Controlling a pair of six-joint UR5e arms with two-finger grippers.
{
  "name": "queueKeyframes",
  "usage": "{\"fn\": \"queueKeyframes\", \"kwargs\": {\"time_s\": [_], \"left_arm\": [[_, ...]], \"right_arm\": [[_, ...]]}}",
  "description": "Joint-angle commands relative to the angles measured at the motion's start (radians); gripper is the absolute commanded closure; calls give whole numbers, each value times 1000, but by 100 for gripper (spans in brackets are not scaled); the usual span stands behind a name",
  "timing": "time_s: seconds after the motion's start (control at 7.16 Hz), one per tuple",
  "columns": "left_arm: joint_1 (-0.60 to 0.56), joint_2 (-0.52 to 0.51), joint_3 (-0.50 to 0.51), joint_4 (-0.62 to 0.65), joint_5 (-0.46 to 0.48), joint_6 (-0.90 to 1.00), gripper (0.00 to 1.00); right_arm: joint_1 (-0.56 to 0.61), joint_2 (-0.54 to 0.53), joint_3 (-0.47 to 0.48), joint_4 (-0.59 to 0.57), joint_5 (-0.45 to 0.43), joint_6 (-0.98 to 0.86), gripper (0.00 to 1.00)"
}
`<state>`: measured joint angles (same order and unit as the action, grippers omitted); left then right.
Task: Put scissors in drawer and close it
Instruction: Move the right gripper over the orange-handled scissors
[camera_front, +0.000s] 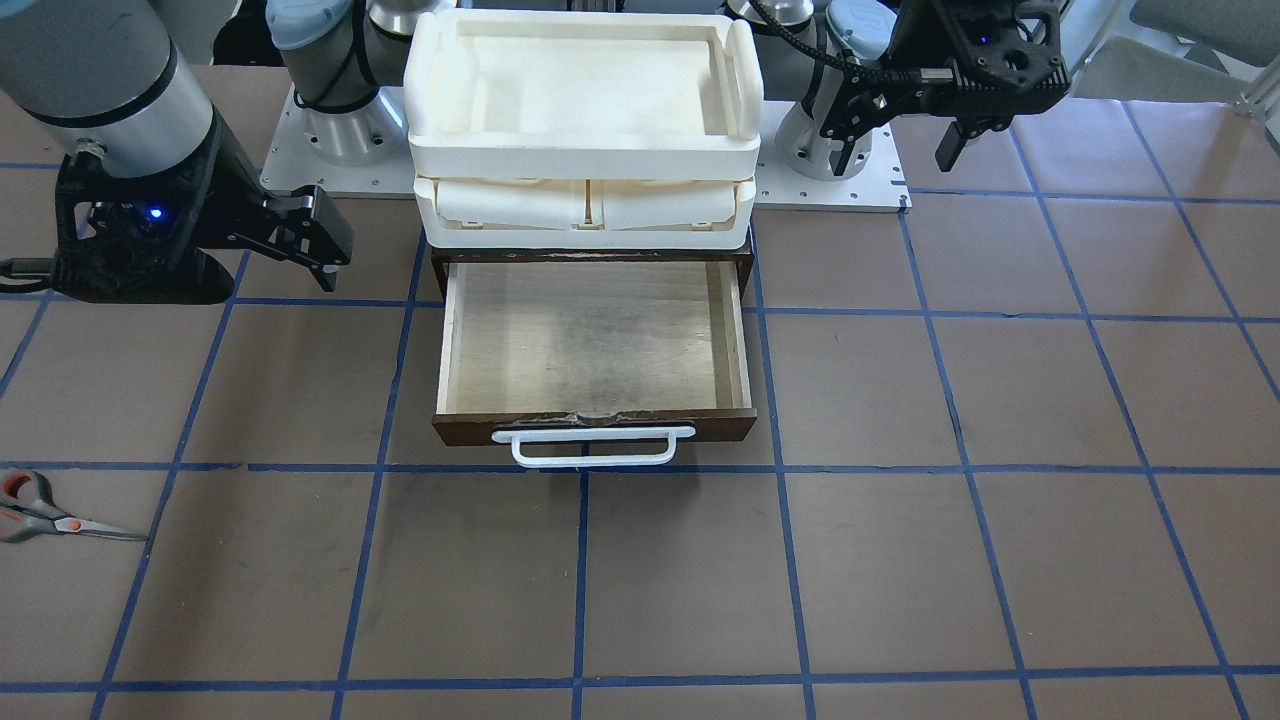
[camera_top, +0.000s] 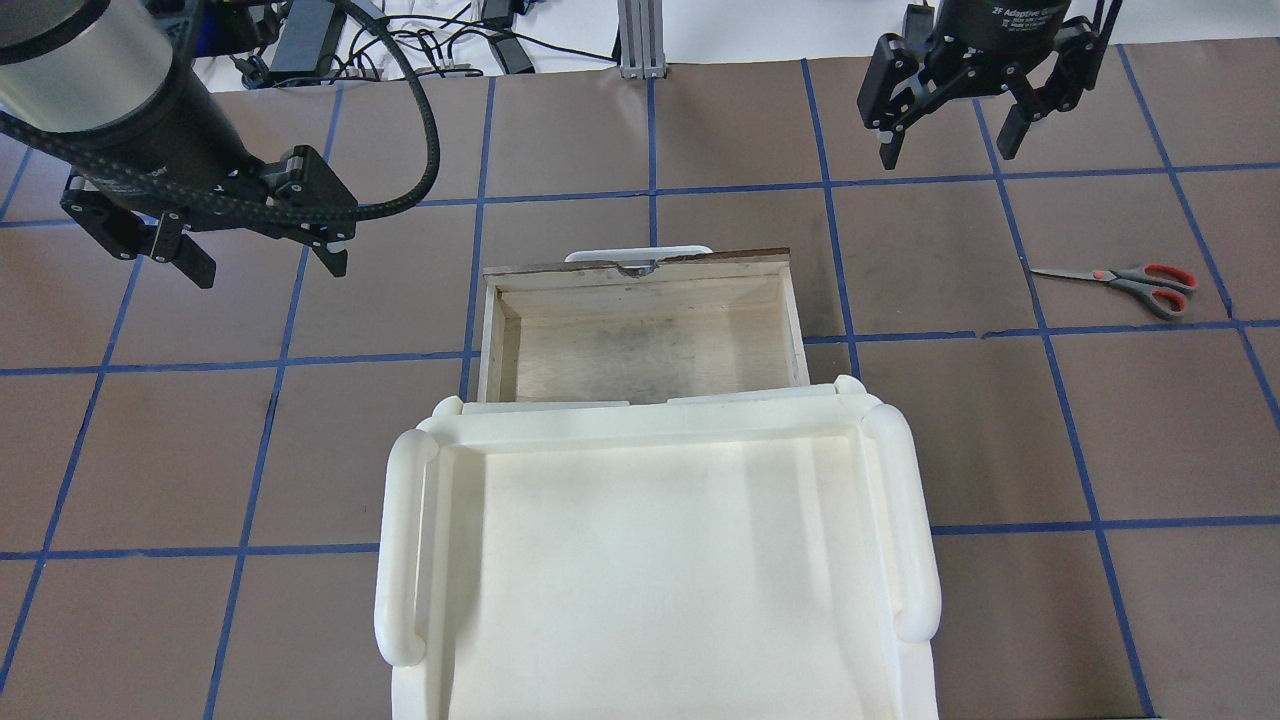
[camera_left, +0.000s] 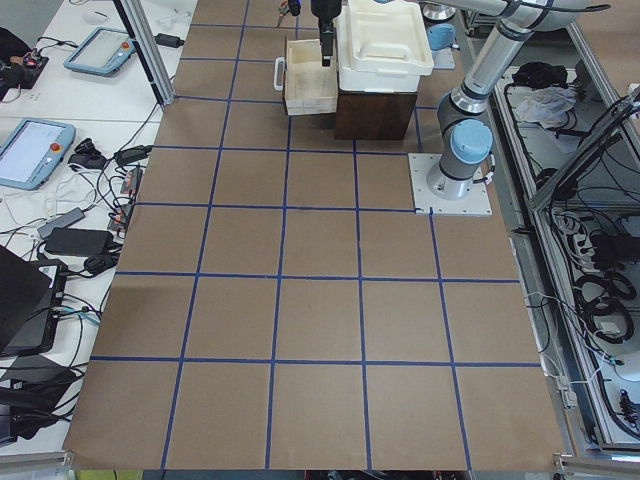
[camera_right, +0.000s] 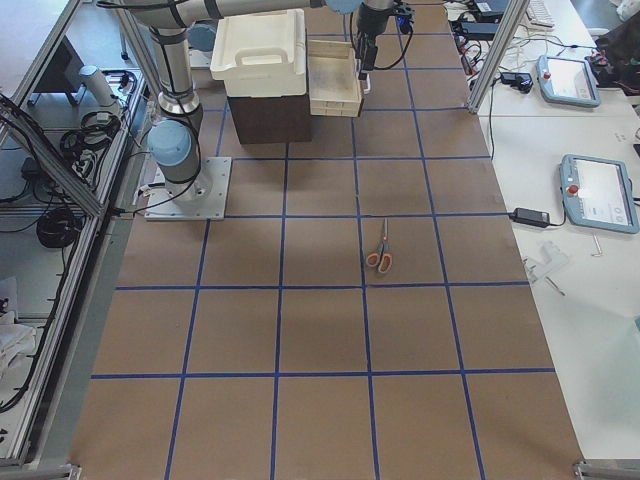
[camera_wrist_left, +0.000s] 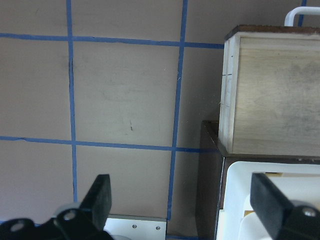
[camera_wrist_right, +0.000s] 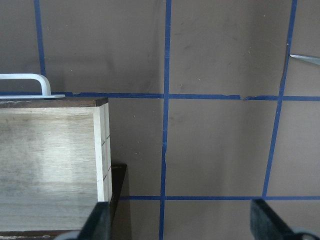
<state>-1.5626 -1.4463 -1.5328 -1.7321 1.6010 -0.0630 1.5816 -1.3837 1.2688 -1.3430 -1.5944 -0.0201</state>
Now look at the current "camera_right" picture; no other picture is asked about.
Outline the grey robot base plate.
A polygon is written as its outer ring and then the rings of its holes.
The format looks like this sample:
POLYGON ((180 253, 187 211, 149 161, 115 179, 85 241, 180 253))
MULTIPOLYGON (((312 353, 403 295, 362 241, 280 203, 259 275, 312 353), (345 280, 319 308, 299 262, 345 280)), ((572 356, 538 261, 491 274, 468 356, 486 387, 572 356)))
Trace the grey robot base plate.
POLYGON ((150 208, 143 211, 149 221, 223 220, 231 177, 231 157, 206 157, 201 172, 186 193, 168 184, 150 192, 150 208))

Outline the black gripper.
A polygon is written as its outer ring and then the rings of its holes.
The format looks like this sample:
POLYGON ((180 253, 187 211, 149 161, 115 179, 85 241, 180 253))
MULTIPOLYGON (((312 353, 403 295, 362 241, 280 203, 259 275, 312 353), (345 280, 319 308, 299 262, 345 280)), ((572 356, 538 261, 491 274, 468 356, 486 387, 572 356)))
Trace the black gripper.
POLYGON ((350 37, 355 40, 353 44, 355 58, 359 70, 390 70, 398 65, 405 57, 414 34, 415 10, 405 1, 393 0, 366 0, 357 10, 357 34, 350 37), (402 34, 408 34, 409 38, 403 47, 399 58, 385 67, 375 65, 378 46, 376 38, 382 35, 387 28, 390 18, 395 18, 397 26, 402 34))

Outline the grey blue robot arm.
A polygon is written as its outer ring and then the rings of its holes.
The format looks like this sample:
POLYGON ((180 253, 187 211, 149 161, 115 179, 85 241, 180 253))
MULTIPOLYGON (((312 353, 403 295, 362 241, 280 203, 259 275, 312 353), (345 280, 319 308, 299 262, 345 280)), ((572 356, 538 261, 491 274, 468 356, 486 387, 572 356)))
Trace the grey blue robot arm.
POLYGON ((350 35, 357 78, 369 81, 369 74, 380 68, 375 65, 378 53, 376 39, 395 18, 402 33, 413 34, 414 10, 403 1, 99 1, 104 9, 130 13, 144 25, 155 42, 158 75, 162 86, 158 101, 161 109, 174 117, 193 121, 201 108, 192 85, 189 66, 187 33, 198 22, 218 22, 214 49, 226 40, 231 19, 255 18, 266 26, 266 17, 278 12, 298 14, 305 8, 328 7, 331 11, 357 18, 357 32, 350 35))

